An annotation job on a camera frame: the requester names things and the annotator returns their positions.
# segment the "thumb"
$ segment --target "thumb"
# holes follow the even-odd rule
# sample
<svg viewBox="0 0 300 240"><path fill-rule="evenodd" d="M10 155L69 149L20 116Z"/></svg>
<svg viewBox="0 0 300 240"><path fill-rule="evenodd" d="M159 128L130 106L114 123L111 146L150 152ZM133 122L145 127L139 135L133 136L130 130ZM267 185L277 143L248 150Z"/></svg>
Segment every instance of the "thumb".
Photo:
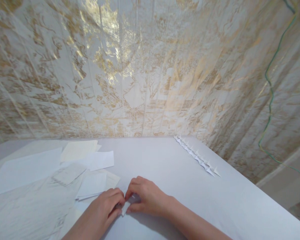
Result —
<svg viewBox="0 0 300 240"><path fill-rule="evenodd" d="M144 209L144 205L143 203L133 203L131 204L128 209L127 209L127 213L131 213L131 212L142 212Z"/></svg>
<svg viewBox="0 0 300 240"><path fill-rule="evenodd" d="M121 209L117 208L109 215L106 221L106 228L110 226L110 224L121 214L121 212L122 212Z"/></svg>

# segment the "finger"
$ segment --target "finger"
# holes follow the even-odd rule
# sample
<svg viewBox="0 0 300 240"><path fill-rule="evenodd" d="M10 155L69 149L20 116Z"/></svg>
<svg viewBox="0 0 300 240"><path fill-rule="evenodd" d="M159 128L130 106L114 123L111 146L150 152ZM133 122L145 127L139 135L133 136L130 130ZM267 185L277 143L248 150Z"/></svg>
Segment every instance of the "finger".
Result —
<svg viewBox="0 0 300 240"><path fill-rule="evenodd" d="M141 177L141 176L138 176L137 179L141 180L142 182L143 182L144 180L147 180L146 178L143 178L143 177Z"/></svg>
<svg viewBox="0 0 300 240"><path fill-rule="evenodd" d="M129 184L128 190L126 192L126 201L132 196L132 194L138 194L139 196L141 196L141 187L140 185L136 185L136 184Z"/></svg>
<svg viewBox="0 0 300 240"><path fill-rule="evenodd" d="M144 204L143 203L133 203L128 207L127 213L143 212L143 210L144 210Z"/></svg>
<svg viewBox="0 0 300 240"><path fill-rule="evenodd" d="M111 197L117 193L120 193L124 197L124 193L120 190L120 188L110 188L108 191L106 191L108 197Z"/></svg>
<svg viewBox="0 0 300 240"><path fill-rule="evenodd" d="M141 184L141 179L140 178L132 178L130 181L130 184Z"/></svg>
<svg viewBox="0 0 300 240"><path fill-rule="evenodd" d="M121 209L117 208L111 214L109 214L108 219L106 220L106 228L110 226L110 224L121 214Z"/></svg>
<svg viewBox="0 0 300 240"><path fill-rule="evenodd" d="M117 193L117 194L109 197L108 201L110 204L109 213L113 210L114 206L117 205L118 203L120 203L121 205L124 205L124 203L126 202L124 199L124 196L121 193Z"/></svg>

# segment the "forearm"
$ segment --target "forearm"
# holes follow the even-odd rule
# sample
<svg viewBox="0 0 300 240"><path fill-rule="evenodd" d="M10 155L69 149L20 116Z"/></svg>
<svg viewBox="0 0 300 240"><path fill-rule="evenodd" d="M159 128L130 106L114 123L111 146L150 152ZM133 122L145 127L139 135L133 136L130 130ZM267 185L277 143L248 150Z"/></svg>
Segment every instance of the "forearm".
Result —
<svg viewBox="0 0 300 240"><path fill-rule="evenodd" d="M189 240L191 239L230 239L223 232L170 197L163 217L168 219Z"/></svg>

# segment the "paper sheet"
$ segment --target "paper sheet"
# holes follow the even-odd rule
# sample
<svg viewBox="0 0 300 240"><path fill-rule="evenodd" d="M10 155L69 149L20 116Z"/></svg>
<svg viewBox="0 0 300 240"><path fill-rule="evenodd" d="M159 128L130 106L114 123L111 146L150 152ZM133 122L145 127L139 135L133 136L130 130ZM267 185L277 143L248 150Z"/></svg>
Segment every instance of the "paper sheet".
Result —
<svg viewBox="0 0 300 240"><path fill-rule="evenodd" d="M64 219L62 228L60 229L60 231L58 232L58 236L55 238L57 239L62 239L64 237L64 235L67 234L67 232L72 228L72 226L76 223L76 221L79 219L78 216L78 210L73 206L69 209L69 212L67 214L67 216Z"/></svg>
<svg viewBox="0 0 300 240"><path fill-rule="evenodd" d="M120 177L105 170L105 169L100 169L96 171L97 173L106 173L107 174L107 181L106 181L106 187L105 191L109 190L110 188L116 188L118 182L120 181Z"/></svg>
<svg viewBox="0 0 300 240"><path fill-rule="evenodd" d="M30 156L33 154L50 151L53 149L57 149L59 147L64 148L69 141L65 140L36 140L32 141L26 146L20 148L14 153L6 156L5 158L0 160L0 168L1 166L10 160Z"/></svg>
<svg viewBox="0 0 300 240"><path fill-rule="evenodd" d="M106 186L106 180L106 173L98 173L85 176L76 196L76 199L102 193Z"/></svg>
<svg viewBox="0 0 300 240"><path fill-rule="evenodd" d="M114 166L113 151L90 153L87 158L91 160L90 171Z"/></svg>
<svg viewBox="0 0 300 240"><path fill-rule="evenodd" d="M0 212L0 239L48 239L58 232L74 205L82 178L64 187L49 177L41 187L7 204Z"/></svg>
<svg viewBox="0 0 300 240"><path fill-rule="evenodd" d="M84 171L86 167L82 166L78 163L73 163L70 166L60 169L56 173L53 174L52 178L60 183L63 186L68 186L72 183L77 177L79 177Z"/></svg>
<svg viewBox="0 0 300 240"><path fill-rule="evenodd" d="M97 145L97 148L96 148L95 152L98 152L101 147L102 147L101 145Z"/></svg>
<svg viewBox="0 0 300 240"><path fill-rule="evenodd" d="M89 207L90 203L85 203L85 202L76 202L74 204L74 207L82 213Z"/></svg>
<svg viewBox="0 0 300 240"><path fill-rule="evenodd" d="M69 142L62 152L61 162L83 159L95 152L97 145L98 140Z"/></svg>
<svg viewBox="0 0 300 240"><path fill-rule="evenodd" d="M17 158L0 168L0 194L46 178L59 166L62 148Z"/></svg>
<svg viewBox="0 0 300 240"><path fill-rule="evenodd" d="M204 167L204 169L206 170L206 172L210 173L212 176L214 176L214 172L213 172L213 168L211 168L210 163L208 161L204 161L201 159L201 157L199 156L198 152L194 152L191 147L188 146L188 144L181 139L178 136L174 136L174 139L195 159L198 161L198 163Z"/></svg>
<svg viewBox="0 0 300 240"><path fill-rule="evenodd" d="M121 216L124 217L124 215L126 214L127 209L128 209L129 206L130 206L130 203L129 203L128 201L126 201L126 202L124 203L122 209L121 209L121 211L122 211L122 212L121 212Z"/></svg>

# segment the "tabletop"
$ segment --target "tabletop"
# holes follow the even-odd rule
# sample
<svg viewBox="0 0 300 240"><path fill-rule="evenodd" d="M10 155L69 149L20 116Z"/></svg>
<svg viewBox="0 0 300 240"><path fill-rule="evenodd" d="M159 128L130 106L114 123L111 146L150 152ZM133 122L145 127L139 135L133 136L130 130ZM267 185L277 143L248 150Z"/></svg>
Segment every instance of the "tabletop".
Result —
<svg viewBox="0 0 300 240"><path fill-rule="evenodd" d="M218 168L211 176L173 137L98 139L114 151L107 168L129 181L145 177L233 239L300 239L300 221L194 137L185 137ZM29 141L0 145L0 159ZM103 239L184 239L169 222L141 213L119 217Z"/></svg>

